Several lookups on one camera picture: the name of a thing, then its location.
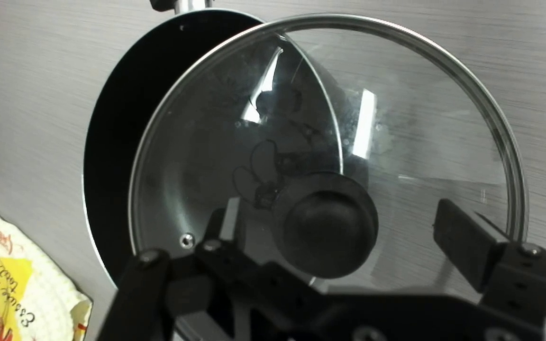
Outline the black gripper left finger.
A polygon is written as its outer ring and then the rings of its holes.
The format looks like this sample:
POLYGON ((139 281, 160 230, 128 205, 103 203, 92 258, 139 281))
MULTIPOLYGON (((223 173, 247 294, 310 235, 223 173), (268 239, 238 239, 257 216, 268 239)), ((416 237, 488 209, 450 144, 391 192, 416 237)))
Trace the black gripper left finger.
POLYGON ((232 197, 224 209, 217 209, 205 230, 202 250, 217 252, 223 247, 241 247, 241 199, 232 197))

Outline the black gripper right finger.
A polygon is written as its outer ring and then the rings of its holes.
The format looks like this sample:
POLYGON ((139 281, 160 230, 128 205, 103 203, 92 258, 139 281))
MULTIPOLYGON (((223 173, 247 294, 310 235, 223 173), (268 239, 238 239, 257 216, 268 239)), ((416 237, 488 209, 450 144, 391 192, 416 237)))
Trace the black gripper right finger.
POLYGON ((477 292, 484 292, 509 241, 490 233, 450 199, 439 201, 433 228, 435 243, 452 266, 477 292))

